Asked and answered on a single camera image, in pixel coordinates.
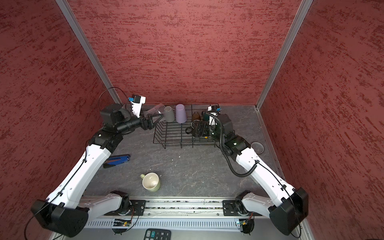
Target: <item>black wire dish rack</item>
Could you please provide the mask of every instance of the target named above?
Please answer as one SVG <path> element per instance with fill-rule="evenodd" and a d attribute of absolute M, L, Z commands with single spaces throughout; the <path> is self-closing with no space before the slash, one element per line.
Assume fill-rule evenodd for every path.
<path fill-rule="evenodd" d="M 203 119 L 202 111 L 207 111 L 209 106 L 218 104 L 193 104 L 185 105 L 185 111 L 187 113 L 187 121 L 185 123 L 178 123 L 175 121 L 167 122 L 165 120 L 159 122 L 155 128 L 155 134 L 153 136 L 154 144 L 161 144 L 164 149 L 169 146 L 200 146 L 200 145 L 213 145 L 215 141 L 211 137 L 194 137 L 191 134 L 187 134 L 185 129 L 191 126 L 192 114 L 198 112 L 201 119 Z M 175 109 L 176 105 L 166 105 Z"/>

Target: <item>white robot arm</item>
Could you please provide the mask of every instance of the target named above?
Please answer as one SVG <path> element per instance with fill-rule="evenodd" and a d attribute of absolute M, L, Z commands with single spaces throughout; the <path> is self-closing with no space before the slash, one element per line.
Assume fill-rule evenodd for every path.
<path fill-rule="evenodd" d="M 141 106 L 140 97 L 135 98 Z M 219 125 L 212 137 L 220 140 L 220 149 L 234 172 L 228 156 L 240 164 L 247 174 L 259 183 L 270 198 L 244 192 L 239 199 L 248 212 L 256 212 L 270 217 L 282 233 L 288 235 L 308 215 L 308 195 L 303 189 L 295 190 L 274 173 L 240 136 L 235 135 L 232 122 L 226 114 L 208 111 L 211 124 Z M 162 118 L 154 114 L 149 118 L 138 118 L 127 112 L 119 104 L 112 104 L 101 111 L 104 126 L 89 141 L 80 160 L 63 182 L 46 198 L 36 200 L 31 210 L 43 228 L 61 233 L 68 237 L 76 236 L 87 222 L 111 211 L 126 212 L 130 209 L 126 193 L 113 191 L 105 197 L 80 204 L 85 188 L 104 161 L 114 152 L 122 140 L 123 133 L 131 133 L 136 128 L 152 129 Z M 155 122 L 152 117 L 159 116 Z"/>

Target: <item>black cable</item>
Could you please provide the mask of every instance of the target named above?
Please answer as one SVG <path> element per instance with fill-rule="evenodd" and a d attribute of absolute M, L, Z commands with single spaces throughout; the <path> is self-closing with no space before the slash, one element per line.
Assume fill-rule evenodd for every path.
<path fill-rule="evenodd" d="M 60 235 L 60 236 L 58 236 L 58 237 L 55 237 L 54 239 L 52 239 L 52 240 L 55 240 L 55 239 L 58 239 L 59 237 L 61 237 L 62 236 L 62 234 Z"/>
<path fill-rule="evenodd" d="M 211 111 L 209 111 L 209 113 L 217 113 L 216 116 L 219 115 L 219 112 L 217 110 L 211 110 Z M 212 124 L 213 121 L 214 121 L 214 119 L 212 118 L 212 120 L 211 120 L 211 122 L 209 123 L 209 126 L 208 126 L 209 130 L 211 130 L 211 131 L 215 130 L 215 128 L 216 128 L 216 125 L 213 125 L 215 128 L 213 128 L 213 129 L 211 128 L 211 126 L 212 126 L 211 124 Z"/>
<path fill-rule="evenodd" d="M 77 168 L 77 170 L 75 171 L 75 173 L 70 177 L 70 179 L 67 181 L 67 183 L 64 185 L 64 187 L 57 193 L 57 195 L 52 199 L 52 201 L 50 201 L 48 204 L 46 204 L 44 207 L 42 207 L 39 211 L 37 211 L 29 220 L 28 220 L 28 222 L 26 223 L 26 225 L 25 225 L 25 228 L 24 228 L 24 239 L 25 240 L 28 240 L 28 238 L 27 238 L 27 236 L 26 236 L 26 229 L 27 229 L 27 227 L 28 227 L 28 225 L 29 225 L 29 223 L 32 221 L 32 219 L 39 213 L 39 212 L 41 212 L 44 208 L 46 208 L 47 206 L 49 206 L 58 196 L 61 196 L 61 194 L 62 194 L 62 191 L 65 189 L 65 187 L 68 185 L 68 183 L 71 181 L 71 179 L 73 178 L 73 176 L 77 173 L 77 171 L 81 168 L 81 166 L 83 165 L 83 163 L 85 163 L 85 162 L 87 162 L 87 147 L 85 147 L 85 157 L 84 157 L 84 159 L 83 159 L 83 161 L 82 161 L 82 163 L 80 164 L 80 166 Z"/>
<path fill-rule="evenodd" d="M 291 202 L 292 202 L 292 204 L 294 204 L 293 203 L 293 200 L 292 200 L 292 198 L 291 198 L 291 196 L 289 195 L 289 193 L 288 193 L 288 191 L 285 189 L 285 187 L 283 187 L 283 185 L 281 184 L 281 182 L 279 181 L 279 179 L 268 169 L 268 168 L 266 168 L 263 164 L 261 164 L 261 163 L 258 163 L 260 166 L 262 166 L 262 167 L 264 167 L 270 174 L 272 174 L 272 176 L 276 179 L 276 181 L 280 184 L 280 186 L 284 189 L 284 191 L 287 193 L 287 195 L 288 195 L 288 197 L 289 197 L 289 199 L 291 200 Z M 297 218 L 297 213 L 296 213 L 296 209 L 295 209 L 295 206 L 293 206 L 293 209 L 294 209 L 294 211 L 295 211 L 295 217 L 296 217 L 296 220 L 297 220 L 297 222 L 299 222 L 299 219 Z M 292 233 L 291 233 L 291 235 L 292 236 L 294 236 L 295 238 L 300 238 L 301 237 L 301 225 L 300 225 L 300 223 L 299 223 L 299 229 L 300 229 L 300 233 L 299 233 L 299 236 L 298 237 L 296 237 L 295 235 L 293 235 Z"/>
<path fill-rule="evenodd" d="M 124 96 L 127 98 L 127 102 L 125 103 L 125 109 L 127 109 L 127 103 L 129 102 L 129 98 L 127 97 L 127 94 L 125 94 L 125 92 L 123 91 L 123 90 L 121 90 L 121 88 L 119 88 L 119 87 L 110 87 L 110 88 L 107 88 L 106 90 L 104 90 L 104 92 L 102 92 L 101 94 L 100 94 L 100 96 L 99 96 L 99 99 L 98 99 L 98 101 L 97 101 L 97 106 L 99 107 L 99 110 L 101 111 L 101 108 L 100 108 L 100 98 L 101 98 L 101 96 L 106 92 L 106 91 L 108 91 L 108 90 L 110 90 L 110 89 L 112 89 L 112 88 L 117 88 L 117 89 L 119 89 L 123 94 L 124 94 Z"/>
<path fill-rule="evenodd" d="M 59 196 L 59 194 L 57 194 L 53 199 L 52 201 L 50 201 L 47 205 L 45 205 L 44 207 L 42 207 L 39 211 L 37 211 L 37 213 L 35 213 L 29 220 L 28 222 L 26 223 L 25 227 L 24 227 L 24 239 L 25 240 L 28 240 L 28 238 L 26 237 L 26 228 L 28 227 L 29 223 L 32 221 L 32 219 L 39 213 L 41 212 L 44 208 L 46 208 L 47 206 L 49 206 L 49 204 L 51 202 L 53 202 L 57 197 Z"/>
<path fill-rule="evenodd" d="M 257 164 L 259 164 L 260 166 L 262 166 L 263 168 L 265 168 L 267 171 L 269 171 L 269 173 L 272 174 L 272 176 L 277 180 L 277 182 L 280 184 L 280 186 L 283 187 L 283 185 L 280 183 L 280 181 L 277 179 L 277 177 L 276 177 L 276 176 L 275 176 L 275 175 L 274 175 L 268 168 L 266 168 L 264 165 L 262 165 L 262 164 L 259 163 L 259 162 L 255 162 L 255 164 L 251 167 L 251 169 L 250 169 L 248 172 L 244 173 L 244 174 L 238 174 L 237 172 L 235 172 L 235 170 L 233 169 L 232 164 L 231 164 L 231 162 L 230 162 L 228 156 L 225 154 L 224 149 L 223 149 L 223 124 L 221 123 L 220 119 L 219 119 L 217 116 L 211 114 L 210 112 L 214 112 L 214 111 L 208 111 L 208 112 L 206 112 L 206 113 L 207 113 L 209 116 L 213 117 L 213 118 L 216 120 L 215 122 L 216 122 L 216 123 L 219 125 L 219 127 L 220 127 L 220 138 L 219 138 L 219 146 L 220 146 L 220 150 L 221 150 L 221 153 L 224 155 L 224 157 L 225 157 L 225 159 L 226 159 L 226 161 L 227 161 L 227 163 L 228 163 L 229 169 L 232 171 L 232 173 L 235 174 L 237 177 L 246 177 L 246 176 L 251 175 L 251 173 L 256 169 Z M 283 189 L 285 190 L 285 192 L 287 193 L 289 199 L 291 200 L 291 202 L 292 202 L 292 204 L 293 204 L 293 200 L 292 200 L 291 196 L 289 195 L 288 191 L 287 191 L 285 188 L 283 188 Z M 295 209 L 295 208 L 293 208 L 293 209 L 294 209 L 294 211 L 295 211 L 295 217 L 296 217 L 296 220 L 297 220 L 297 222 L 299 222 L 299 219 L 297 218 L 296 209 Z M 296 236 L 293 235 L 292 233 L 291 233 L 291 235 L 294 236 L 295 238 L 300 238 L 300 237 L 301 237 L 301 225 L 300 225 L 300 223 L 299 223 L 299 229 L 300 229 L 300 233 L 299 233 L 299 236 L 298 236 L 298 237 L 296 237 Z"/>
<path fill-rule="evenodd" d="M 227 164 L 228 164 L 228 166 L 229 166 L 229 169 L 230 169 L 231 172 L 232 172 L 235 176 L 237 176 L 237 177 L 247 177 L 247 176 L 251 175 L 251 173 L 256 169 L 256 167 L 257 167 L 257 163 L 255 163 L 255 164 L 251 167 L 251 169 L 249 169 L 248 172 L 243 173 L 243 174 L 237 173 L 237 172 L 233 169 L 233 166 L 232 166 L 232 164 L 231 164 L 231 161 L 229 160 L 228 156 L 227 156 L 226 153 L 224 152 L 224 148 L 223 148 L 223 128 L 224 128 L 224 127 L 223 127 L 223 124 L 222 124 L 222 122 L 220 121 L 220 119 L 219 119 L 217 116 L 213 115 L 213 114 L 210 113 L 210 112 L 211 112 L 211 111 L 208 111 L 208 112 L 206 112 L 206 113 L 207 113 L 209 116 L 213 117 L 213 118 L 215 119 L 215 123 L 217 123 L 217 124 L 219 125 L 219 127 L 220 127 L 219 148 L 220 148 L 220 150 L 221 150 L 221 153 L 224 155 L 224 157 L 225 157 L 225 159 L 226 159 L 226 161 L 227 161 Z"/>
<path fill-rule="evenodd" d="M 136 222 L 128 230 L 126 230 L 126 232 L 128 232 L 131 228 L 133 228 L 133 226 L 136 225 L 138 220 L 139 220 L 139 216 L 137 216 Z"/>
<path fill-rule="evenodd" d="M 255 228 L 255 216 L 253 216 L 252 228 L 249 232 L 249 235 L 251 235 L 251 232 L 253 231 L 254 228 Z"/>

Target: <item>gray cup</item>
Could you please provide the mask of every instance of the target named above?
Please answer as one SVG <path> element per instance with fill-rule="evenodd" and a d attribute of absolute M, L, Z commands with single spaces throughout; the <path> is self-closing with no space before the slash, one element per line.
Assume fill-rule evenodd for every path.
<path fill-rule="evenodd" d="M 167 122 L 175 121 L 175 113 L 170 106 L 164 108 L 164 118 Z"/>
<path fill-rule="evenodd" d="M 187 113 L 183 104 L 176 106 L 176 121 L 178 123 L 185 123 L 187 121 Z"/>

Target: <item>green mug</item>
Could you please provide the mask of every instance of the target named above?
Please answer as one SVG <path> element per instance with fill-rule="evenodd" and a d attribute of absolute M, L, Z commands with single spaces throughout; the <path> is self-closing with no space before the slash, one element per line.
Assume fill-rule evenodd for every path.
<path fill-rule="evenodd" d="M 150 172 L 147 175 L 141 174 L 140 177 L 143 179 L 143 187 L 150 192 L 156 192 L 160 188 L 160 179 L 159 176 Z"/>

